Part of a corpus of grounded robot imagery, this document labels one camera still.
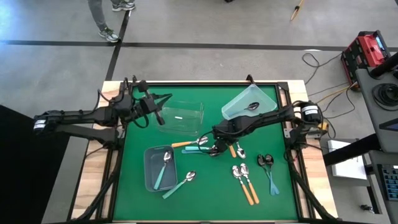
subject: green table surface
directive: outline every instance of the green table surface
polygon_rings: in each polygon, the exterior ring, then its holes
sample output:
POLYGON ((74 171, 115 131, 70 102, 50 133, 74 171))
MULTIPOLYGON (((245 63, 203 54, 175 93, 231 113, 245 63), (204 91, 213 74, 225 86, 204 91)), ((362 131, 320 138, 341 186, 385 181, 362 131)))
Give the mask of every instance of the green table surface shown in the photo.
MULTIPOLYGON (((277 101, 275 86, 259 87, 277 101)), ((221 107, 243 91, 246 86, 152 86, 151 92, 172 93, 170 100, 202 102, 204 117, 201 133, 211 130, 223 118, 221 107)), ((289 168, 283 158, 282 125, 273 124, 255 130, 239 140, 246 158, 232 158, 227 150, 210 157, 202 154, 182 154, 183 147, 175 149, 178 181, 190 170, 197 172, 192 182, 182 185, 173 195, 163 199, 167 191, 149 192, 144 183, 144 151, 147 148, 192 141, 196 137, 163 133, 151 122, 146 129, 131 123, 127 129, 118 185, 114 220, 135 221, 221 221, 221 220, 296 220, 297 213, 290 181, 289 168), (271 196, 269 179, 256 163, 258 154, 272 154, 275 163, 272 175, 280 194, 271 196), (232 176, 233 165, 246 163, 249 178, 260 203, 250 206, 238 179, 232 176)), ((205 146, 212 146, 214 140, 205 146)))

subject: wooden table frame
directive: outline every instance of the wooden table frame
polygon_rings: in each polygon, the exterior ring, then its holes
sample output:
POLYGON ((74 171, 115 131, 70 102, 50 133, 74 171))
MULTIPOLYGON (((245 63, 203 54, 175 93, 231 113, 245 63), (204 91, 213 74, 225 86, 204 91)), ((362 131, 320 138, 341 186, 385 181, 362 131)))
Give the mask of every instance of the wooden table frame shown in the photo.
MULTIPOLYGON (((120 81, 104 82, 102 92, 108 99, 116 96, 119 93, 120 81)), ((147 81, 151 85, 247 85, 248 81, 147 81)), ((277 94, 279 106, 285 106, 292 101, 302 100, 308 101, 305 85, 302 80, 287 80, 287 81, 256 81, 257 84, 279 84, 279 94, 277 94)), ((107 106, 108 102, 100 99, 98 106, 107 106)), ((284 123, 284 128, 291 128, 290 123, 284 123)), ((103 129, 104 127, 94 125, 93 128, 103 129)), ((308 139, 307 142, 314 146, 319 146, 319 142, 314 139, 308 139)), ((90 141, 86 153, 90 153, 101 147, 101 144, 96 141, 90 141)), ((90 205, 93 199, 100 191, 104 181, 109 178, 109 174, 113 171, 116 159, 121 156, 118 151, 100 150, 90 157, 87 157, 82 164, 80 178, 76 185, 75 197, 71 204, 68 219, 79 217, 86 208, 90 205)), ((333 196, 330 189, 326 168, 323 163, 322 152, 313 147, 308 147, 299 153, 298 161, 295 162, 297 171, 300 172, 304 181, 309 185, 311 191, 314 193, 318 201, 325 207, 325 209, 337 217, 333 196)), ((114 204, 116 197, 116 185, 113 184, 107 191, 103 201, 100 203, 101 212, 98 210, 91 216, 91 218, 112 218, 114 208, 110 204, 114 204), (103 214, 102 211, 108 211, 108 215, 103 214)), ((292 181, 294 196, 296 201, 297 215, 303 218, 320 218, 317 212, 314 212, 308 199, 304 195, 300 186, 292 181)))

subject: red power supply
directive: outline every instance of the red power supply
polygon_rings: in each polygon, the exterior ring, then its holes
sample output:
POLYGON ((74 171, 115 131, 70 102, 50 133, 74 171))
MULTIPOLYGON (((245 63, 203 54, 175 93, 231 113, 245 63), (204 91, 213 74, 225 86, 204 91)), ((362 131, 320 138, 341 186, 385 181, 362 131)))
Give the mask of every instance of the red power supply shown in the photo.
MULTIPOLYGON (((359 32, 357 38, 341 54, 341 61, 349 84, 356 82, 355 71, 359 68, 376 67, 391 55, 379 30, 359 32)), ((359 90, 356 85, 352 90, 359 90)))

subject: sneaker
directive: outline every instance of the sneaker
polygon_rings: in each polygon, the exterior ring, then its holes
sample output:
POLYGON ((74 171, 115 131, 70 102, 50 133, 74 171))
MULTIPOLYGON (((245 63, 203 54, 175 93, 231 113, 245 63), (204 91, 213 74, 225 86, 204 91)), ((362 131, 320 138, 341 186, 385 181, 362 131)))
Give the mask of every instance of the sneaker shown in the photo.
POLYGON ((98 35, 100 35, 102 38, 105 38, 108 42, 111 43, 116 43, 117 41, 119 41, 119 36, 109 28, 105 28, 104 30, 99 31, 98 35))
POLYGON ((112 4, 112 11, 119 12, 120 10, 130 11, 136 8, 136 5, 132 2, 121 1, 119 4, 112 4))

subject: gray floor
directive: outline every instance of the gray floor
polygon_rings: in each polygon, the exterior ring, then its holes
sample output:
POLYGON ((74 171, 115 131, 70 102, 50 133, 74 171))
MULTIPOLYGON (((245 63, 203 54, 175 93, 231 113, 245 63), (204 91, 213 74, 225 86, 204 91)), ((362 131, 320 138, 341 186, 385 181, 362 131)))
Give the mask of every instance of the gray floor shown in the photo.
MULTIPOLYGON (((292 23, 299 1, 136 0, 125 42, 347 46, 362 30, 381 30, 389 47, 398 47, 398 6, 394 0, 307 0, 292 23)), ((103 3, 108 25, 120 30, 123 12, 103 3)), ((86 0, 0 0, 0 40, 103 41, 97 34, 86 0)), ((114 47, 55 47, 0 44, 0 104, 28 116, 45 110, 91 109, 101 88, 114 47)), ((123 47, 113 80, 137 75, 146 80, 307 80, 313 68, 298 50, 145 49, 123 47)), ((339 52, 312 52, 320 62, 339 52)), ((346 82, 338 59, 320 68, 307 85, 314 93, 346 82)), ((319 100, 335 91, 311 96, 319 100)), ((373 133, 359 93, 350 92, 356 110, 333 119, 339 138, 373 133)), ((320 104, 326 106, 326 100, 320 104)), ((340 96, 327 116, 350 109, 340 96)), ((66 219, 86 141, 73 139, 63 160, 44 222, 66 219)), ((358 209, 367 202, 364 187, 332 182, 340 218, 374 222, 358 209)))

